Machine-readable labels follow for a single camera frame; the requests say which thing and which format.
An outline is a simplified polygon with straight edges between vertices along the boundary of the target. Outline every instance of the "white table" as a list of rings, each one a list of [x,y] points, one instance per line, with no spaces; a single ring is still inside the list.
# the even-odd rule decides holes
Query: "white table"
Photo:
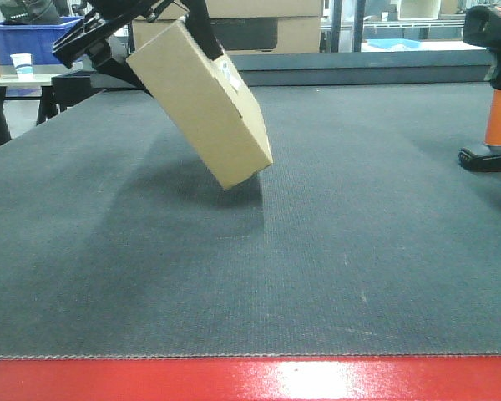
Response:
[[[0,77],[0,104],[6,100],[39,100],[37,124],[58,114],[58,106],[54,97],[52,78],[58,74],[35,74],[33,79],[20,80],[16,74],[5,74]],[[8,88],[41,88],[41,96],[7,96]]]

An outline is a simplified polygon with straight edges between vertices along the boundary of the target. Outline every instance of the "black plastic part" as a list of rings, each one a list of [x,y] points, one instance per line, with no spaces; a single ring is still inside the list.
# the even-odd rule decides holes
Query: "black plastic part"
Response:
[[[479,144],[462,148],[458,160],[466,170],[501,172],[501,146]]]
[[[215,60],[220,57],[223,54],[223,49],[217,41],[214,30],[211,27],[206,1],[182,0],[182,4],[190,10],[185,19],[185,27],[190,32],[193,39],[200,48],[202,48],[202,51],[209,59]]]
[[[490,77],[493,88],[501,90],[501,8],[475,6],[466,13],[463,41],[490,50],[495,56],[495,69]]]

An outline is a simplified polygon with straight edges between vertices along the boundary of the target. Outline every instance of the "cardboard box stack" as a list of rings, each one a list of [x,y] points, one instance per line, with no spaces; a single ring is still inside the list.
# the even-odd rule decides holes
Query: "cardboard box stack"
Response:
[[[228,54],[319,53],[321,0],[208,0],[214,32]],[[134,21],[140,48],[185,11],[171,4],[155,23]]]

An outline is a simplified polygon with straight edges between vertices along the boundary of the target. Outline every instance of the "black tool base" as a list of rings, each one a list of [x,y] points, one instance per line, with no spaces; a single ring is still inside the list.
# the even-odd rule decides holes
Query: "black tool base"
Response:
[[[458,160],[466,170],[501,172],[501,146],[479,144],[462,148]]]

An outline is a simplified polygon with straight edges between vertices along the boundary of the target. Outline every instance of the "white bin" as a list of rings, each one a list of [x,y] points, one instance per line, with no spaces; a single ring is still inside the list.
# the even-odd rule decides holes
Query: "white bin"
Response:
[[[400,21],[438,19],[442,0],[398,0],[397,18]]]

